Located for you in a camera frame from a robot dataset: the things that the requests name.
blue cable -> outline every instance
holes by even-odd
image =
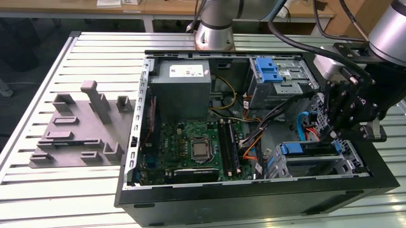
[[[303,133],[303,128],[301,128],[301,116],[308,116],[308,112],[301,112],[297,115],[296,119],[296,129],[297,129],[297,134],[299,134],[299,139],[300,141],[305,141],[304,133]]]

power supply label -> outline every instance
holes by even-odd
[[[203,77],[203,65],[172,65],[169,77]]]

ram slot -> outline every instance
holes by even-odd
[[[235,138],[233,138],[233,127],[232,127],[232,122],[231,120],[228,120],[228,135],[229,135],[229,153],[231,153],[231,157],[232,157],[232,171],[235,173],[240,173],[240,161],[239,161],[239,152],[237,152],[237,147],[236,147],[236,142],[235,142]]]
[[[225,127],[225,122],[220,120],[216,125],[217,129],[217,137],[220,142],[220,153],[221,153],[221,161],[223,161],[223,171],[225,176],[232,176],[232,158],[228,149],[228,129]]]

blue plastic latch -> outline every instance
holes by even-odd
[[[283,82],[279,76],[277,66],[271,58],[256,58],[256,68],[261,75],[261,82]]]
[[[285,155],[287,154],[287,149],[285,149],[284,144],[280,145],[280,150],[281,150],[281,154]]]
[[[340,144],[336,141],[333,141],[332,146],[335,148],[336,154],[340,154],[343,152]]]
[[[268,160],[267,165],[265,165],[265,168],[267,168],[267,169],[268,169],[268,167],[271,166],[271,164],[273,163],[273,160],[275,160],[273,157]]]
[[[284,144],[287,152],[291,153],[303,153],[303,149],[299,143],[285,143]]]

sticker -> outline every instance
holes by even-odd
[[[255,169],[256,169],[256,171],[261,174],[261,166],[259,165],[259,163],[256,163]]]
[[[288,70],[280,70],[279,75],[284,75],[284,76],[288,75],[289,76],[291,74],[289,74]]]
[[[204,77],[203,65],[172,65],[169,77]]]
[[[244,109],[248,109],[248,108],[249,108],[249,102],[243,101],[243,108],[244,108]]]
[[[122,13],[140,13],[138,10],[122,10]]]

